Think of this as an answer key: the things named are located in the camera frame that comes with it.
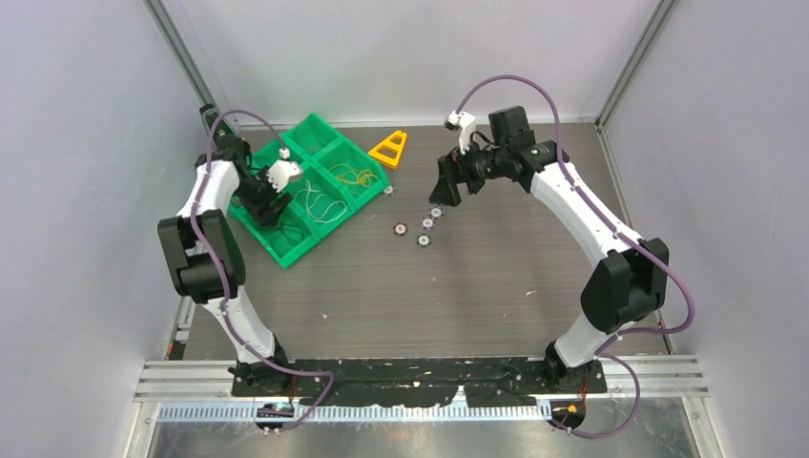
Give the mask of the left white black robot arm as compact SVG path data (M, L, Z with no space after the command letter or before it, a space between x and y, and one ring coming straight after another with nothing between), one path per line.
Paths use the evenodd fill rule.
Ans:
M239 136L215 133L195 164L190 196L158 222L157 235L176 292L205 308L235 348L228 371L236 386L280 395L295 376L246 292L246 266L227 220L232 198L266 208L279 195L267 179L251 174L250 155Z

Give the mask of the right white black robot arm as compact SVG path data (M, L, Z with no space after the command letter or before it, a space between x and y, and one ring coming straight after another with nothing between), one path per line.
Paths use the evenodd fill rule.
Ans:
M492 136L476 142L473 114L446 117L444 126L457 134L458 144L438 158L438 180L428 200L456 207L460 184L474 195L487 181L507 178L546 205L573 235L593 270L580 295L580 315L548 345L540 364L545 386L569 391L599 348L662 306L669 249L661 239L644 239L592 196L558 142L536 140L523 107L493 112L488 120Z

